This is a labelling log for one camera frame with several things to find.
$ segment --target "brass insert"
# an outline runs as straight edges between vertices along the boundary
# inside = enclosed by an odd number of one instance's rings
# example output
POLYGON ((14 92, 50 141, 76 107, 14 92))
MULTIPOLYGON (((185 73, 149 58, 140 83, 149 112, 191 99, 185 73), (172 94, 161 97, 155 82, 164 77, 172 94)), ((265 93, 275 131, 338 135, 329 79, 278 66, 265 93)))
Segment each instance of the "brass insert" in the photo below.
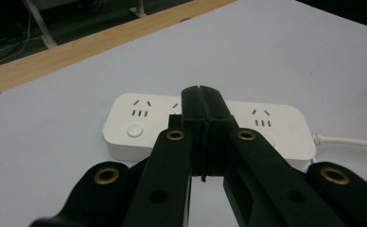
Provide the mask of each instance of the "brass insert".
POLYGON ((95 182, 100 185, 115 182, 119 177, 119 171, 115 167, 101 168, 95 175, 95 182))
POLYGON ((252 131, 239 131, 237 133, 237 137, 242 140, 254 140, 256 138, 256 135, 252 131))
POLYGON ((333 167, 323 167, 320 170, 320 174, 328 180, 329 182, 340 184, 340 185, 347 185, 351 182, 348 176, 346 176, 342 171, 333 168, 333 167))
POLYGON ((169 131, 166 134, 166 138, 170 140, 181 140, 184 139, 184 133, 182 131, 169 131))

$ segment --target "outlet socket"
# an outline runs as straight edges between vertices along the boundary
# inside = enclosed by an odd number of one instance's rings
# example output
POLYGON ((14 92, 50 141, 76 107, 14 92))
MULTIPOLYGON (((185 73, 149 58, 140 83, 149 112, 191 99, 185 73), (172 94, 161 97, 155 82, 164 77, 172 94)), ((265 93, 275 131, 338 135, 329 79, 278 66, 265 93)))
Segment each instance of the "outlet socket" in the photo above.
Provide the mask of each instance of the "outlet socket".
MULTIPOLYGON (((226 101, 239 127, 259 131, 288 163, 302 170, 314 157, 314 146, 304 116, 287 105, 226 101)), ((139 162, 149 157, 170 114, 181 114, 179 96, 124 94, 113 104, 103 128, 116 160, 139 162)))

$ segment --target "wooden edge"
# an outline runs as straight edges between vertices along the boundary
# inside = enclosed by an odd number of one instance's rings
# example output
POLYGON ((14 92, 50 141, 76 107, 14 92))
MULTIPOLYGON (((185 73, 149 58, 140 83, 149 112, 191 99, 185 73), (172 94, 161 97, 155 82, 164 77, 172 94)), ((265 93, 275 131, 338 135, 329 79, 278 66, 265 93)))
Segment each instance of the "wooden edge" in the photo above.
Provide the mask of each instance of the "wooden edge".
POLYGON ((37 54, 0 65, 0 93, 70 64, 235 2, 194 0, 37 54))

